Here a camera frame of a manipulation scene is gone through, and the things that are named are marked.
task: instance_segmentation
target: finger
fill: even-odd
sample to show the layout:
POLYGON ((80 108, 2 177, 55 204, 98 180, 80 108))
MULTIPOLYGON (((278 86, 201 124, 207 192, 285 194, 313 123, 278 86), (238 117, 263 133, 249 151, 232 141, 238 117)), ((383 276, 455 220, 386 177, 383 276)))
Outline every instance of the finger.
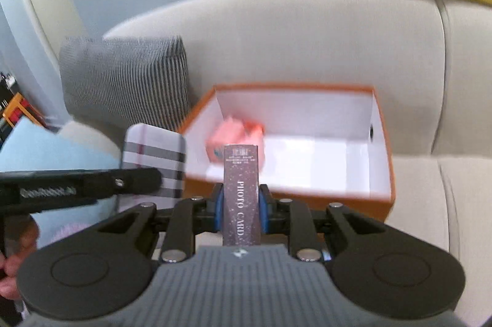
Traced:
POLYGON ((3 270, 5 270, 7 276, 15 277, 22 262, 35 250, 36 245, 31 245, 29 248, 24 248, 19 253, 8 257, 3 265, 3 270))
POLYGON ((17 281, 15 278, 6 277, 0 281, 0 296, 13 301, 21 298, 17 290, 17 281))
POLYGON ((36 240, 39 237, 39 228, 34 220, 32 220, 21 234, 19 242, 22 248, 29 248, 31 245, 36 244, 36 240))

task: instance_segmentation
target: plaid notebook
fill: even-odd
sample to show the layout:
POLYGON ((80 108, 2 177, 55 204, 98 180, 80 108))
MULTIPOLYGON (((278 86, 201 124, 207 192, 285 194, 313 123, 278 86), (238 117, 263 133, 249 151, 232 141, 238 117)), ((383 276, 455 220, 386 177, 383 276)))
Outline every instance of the plaid notebook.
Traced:
POLYGON ((185 139, 179 133, 148 124, 135 124, 126 131, 121 168, 156 167, 162 174, 161 189, 152 196, 121 195, 119 211, 142 202, 158 209, 173 207, 181 198, 185 178, 185 139))

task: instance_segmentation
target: orange box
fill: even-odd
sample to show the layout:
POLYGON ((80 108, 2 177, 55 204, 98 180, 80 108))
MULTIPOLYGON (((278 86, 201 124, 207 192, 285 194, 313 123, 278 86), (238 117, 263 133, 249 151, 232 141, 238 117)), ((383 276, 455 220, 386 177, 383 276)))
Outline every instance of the orange box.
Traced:
POLYGON ((384 221, 395 201, 391 149, 372 87, 317 84, 217 85, 184 121, 184 196, 209 196, 223 182, 207 138, 233 116, 265 127, 260 184, 311 208, 342 202, 384 221))

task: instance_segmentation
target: small box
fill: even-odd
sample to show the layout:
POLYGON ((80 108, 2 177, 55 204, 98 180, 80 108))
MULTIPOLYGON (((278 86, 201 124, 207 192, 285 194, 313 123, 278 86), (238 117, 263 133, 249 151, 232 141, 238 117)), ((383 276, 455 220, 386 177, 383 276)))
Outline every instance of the small box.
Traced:
POLYGON ((223 245, 261 244, 256 145, 225 146, 223 209, 223 245))
POLYGON ((186 140, 184 196, 210 196, 224 168, 206 140, 225 117, 265 127, 259 183, 274 197, 313 209, 342 202, 384 221, 395 201, 391 150, 372 87, 321 84, 217 85, 181 126, 186 140))
POLYGON ((130 126, 125 135, 121 168, 156 167, 161 188, 152 195, 119 195, 119 212, 139 203, 154 202, 157 209, 172 208, 183 194, 185 139, 178 133, 144 123, 130 126))

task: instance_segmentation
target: black tool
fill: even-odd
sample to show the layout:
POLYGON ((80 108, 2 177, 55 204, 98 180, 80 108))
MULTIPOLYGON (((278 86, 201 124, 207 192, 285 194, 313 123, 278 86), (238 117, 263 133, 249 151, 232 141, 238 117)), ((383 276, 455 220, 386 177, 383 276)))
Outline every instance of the black tool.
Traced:
POLYGON ((288 248, 195 253, 197 234, 220 230, 222 203, 221 184, 173 209, 144 203, 37 251, 18 276, 26 325, 464 326, 452 312, 463 269, 445 251, 341 203, 310 211, 262 185, 262 231, 287 235, 288 248))
POLYGON ((91 205, 115 194, 149 194, 161 186, 156 168, 0 173, 0 216, 91 205))

